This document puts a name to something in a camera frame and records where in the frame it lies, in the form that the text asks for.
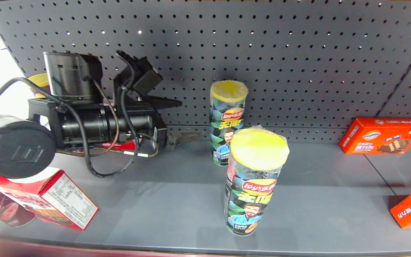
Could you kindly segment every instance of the red and white box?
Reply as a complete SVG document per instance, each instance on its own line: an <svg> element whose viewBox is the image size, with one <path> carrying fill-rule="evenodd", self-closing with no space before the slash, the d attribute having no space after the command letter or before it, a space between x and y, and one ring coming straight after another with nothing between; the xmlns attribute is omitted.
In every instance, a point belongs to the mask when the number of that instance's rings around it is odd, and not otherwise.
<svg viewBox="0 0 411 257"><path fill-rule="evenodd" d="M34 212L37 218L85 230L99 208L61 169L47 167L21 179L0 176L0 192Z"/></svg>

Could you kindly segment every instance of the lay's logo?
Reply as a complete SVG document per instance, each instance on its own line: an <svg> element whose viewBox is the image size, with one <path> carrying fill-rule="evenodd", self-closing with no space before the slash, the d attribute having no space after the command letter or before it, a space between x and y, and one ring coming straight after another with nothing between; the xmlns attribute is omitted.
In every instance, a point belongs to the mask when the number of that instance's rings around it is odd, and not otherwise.
<svg viewBox="0 0 411 257"><path fill-rule="evenodd" d="M274 190L276 183L277 180L275 179L250 179L243 182L242 188L247 193L264 196L270 194Z"/></svg>
<svg viewBox="0 0 411 257"><path fill-rule="evenodd" d="M380 135L381 135L380 131L372 130L372 131L368 132L367 134L365 134L364 136L362 136L362 138L366 141L369 141L369 140L374 140L375 138L377 138Z"/></svg>
<svg viewBox="0 0 411 257"><path fill-rule="evenodd" d="M238 120L240 119L240 117L242 117L242 114L243 114L242 108L229 109L221 116L221 120L222 121Z"/></svg>

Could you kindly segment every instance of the black cylindrical actuator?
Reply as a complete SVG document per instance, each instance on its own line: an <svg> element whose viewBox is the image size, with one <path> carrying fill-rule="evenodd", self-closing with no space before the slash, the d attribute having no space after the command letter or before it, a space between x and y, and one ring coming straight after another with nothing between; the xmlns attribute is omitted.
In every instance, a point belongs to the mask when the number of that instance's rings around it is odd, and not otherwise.
<svg viewBox="0 0 411 257"><path fill-rule="evenodd" d="M93 80L99 85L102 65L93 55L71 52L44 52L50 91L71 104L99 104L101 95Z"/></svg>
<svg viewBox="0 0 411 257"><path fill-rule="evenodd" d="M108 143L114 139L116 123L109 107L101 106L100 109L78 110L78 113L83 121L87 141L90 145ZM131 116L130 119L136 132L150 130L153 127L151 117L148 115ZM118 125L120 133L129 131L127 122L123 117L118 118ZM65 115L62 121L62 135L66 147L83 145L78 123L70 114Z"/></svg>

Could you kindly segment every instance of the black round housing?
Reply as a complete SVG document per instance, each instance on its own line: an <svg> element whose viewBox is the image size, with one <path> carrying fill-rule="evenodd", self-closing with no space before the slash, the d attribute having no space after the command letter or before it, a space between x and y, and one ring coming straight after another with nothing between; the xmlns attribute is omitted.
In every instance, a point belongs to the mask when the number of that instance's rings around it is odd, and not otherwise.
<svg viewBox="0 0 411 257"><path fill-rule="evenodd" d="M38 174L51 163L55 152L50 130L32 121L0 115L0 176Z"/></svg>

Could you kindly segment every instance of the robotic arm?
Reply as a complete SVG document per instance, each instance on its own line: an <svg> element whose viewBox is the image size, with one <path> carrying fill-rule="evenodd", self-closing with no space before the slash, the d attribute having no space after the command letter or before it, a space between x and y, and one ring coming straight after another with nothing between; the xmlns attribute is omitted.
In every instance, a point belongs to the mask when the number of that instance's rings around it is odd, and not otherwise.
<svg viewBox="0 0 411 257"><path fill-rule="evenodd" d="M51 94L25 78L10 80L0 89L1 95L20 80L46 97L28 100L28 120L0 115L0 176L33 176L50 164L56 152L83 149L90 172L109 177L132 164L140 136L158 148L166 146L167 127L157 110L178 107L181 102L148 96L162 76L146 57L130 57L123 51L117 55L127 67L114 78L114 106L101 89L101 62L91 54L44 52ZM39 124L40 116L47 117L50 130ZM136 149L125 167L111 174L96 172L89 148L113 140L109 150L115 143L124 143L127 135L134 139Z"/></svg>

